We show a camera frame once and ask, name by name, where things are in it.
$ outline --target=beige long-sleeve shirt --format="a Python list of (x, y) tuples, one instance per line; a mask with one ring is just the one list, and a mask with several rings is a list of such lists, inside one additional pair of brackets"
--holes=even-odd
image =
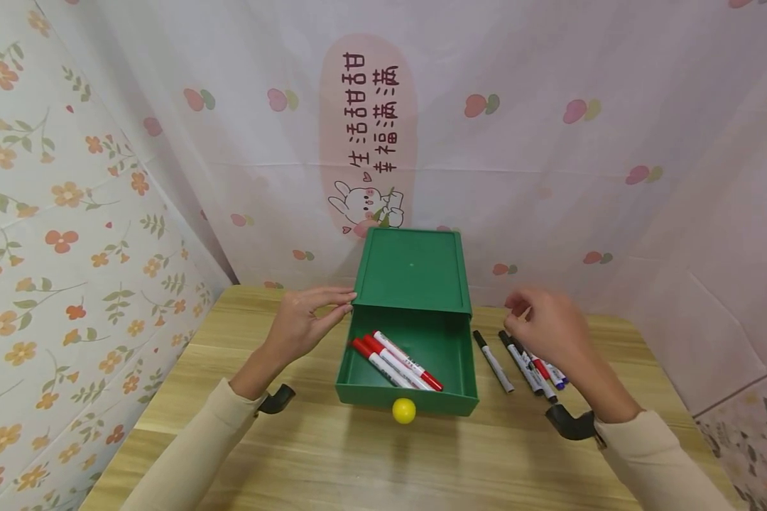
[[(263, 400), (239, 397), (222, 380), (121, 508), (195, 510)], [(597, 431), (605, 444), (603, 456), (643, 511), (733, 510), (655, 412), (642, 412), (625, 424), (597, 422)]]

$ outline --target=green plastic drawer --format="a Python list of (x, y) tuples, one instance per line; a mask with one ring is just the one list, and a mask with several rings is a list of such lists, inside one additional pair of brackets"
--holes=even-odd
[(335, 388), (343, 403), (468, 416), (479, 403), (471, 305), (457, 232), (371, 229), (358, 269), (348, 341), (382, 331), (443, 385), (442, 392), (392, 386), (347, 344)]

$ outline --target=wooden tabletop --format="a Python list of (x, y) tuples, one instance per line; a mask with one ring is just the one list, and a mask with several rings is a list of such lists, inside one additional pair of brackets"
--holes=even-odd
[[(205, 402), (264, 340), (283, 292), (234, 286), (222, 295), (116, 453), (82, 510), (118, 510), (142, 475)], [(407, 426), (388, 410), (339, 402), (334, 382), (348, 319), (277, 379), (298, 396), (261, 414), (222, 466), (201, 510), (638, 510), (594, 441), (568, 441), (544, 418), (496, 333), (504, 311), (475, 307), (479, 329), (512, 379), (507, 395), (475, 353), (480, 404), (470, 417), (419, 415)], [(636, 330), (590, 317), (592, 338), (640, 403), (668, 422), (681, 445), (738, 501), (668, 378)], [(587, 409), (570, 386), (571, 413)]]

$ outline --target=drawer lid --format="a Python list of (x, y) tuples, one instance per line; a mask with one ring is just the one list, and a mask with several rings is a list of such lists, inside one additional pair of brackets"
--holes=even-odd
[(460, 233), (369, 229), (355, 283), (355, 306), (472, 315)]

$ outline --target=yellow ball handle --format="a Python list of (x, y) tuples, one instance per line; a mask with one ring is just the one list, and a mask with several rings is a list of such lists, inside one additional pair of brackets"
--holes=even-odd
[(409, 424), (415, 420), (415, 403), (412, 399), (400, 397), (392, 404), (392, 416), (400, 424)]

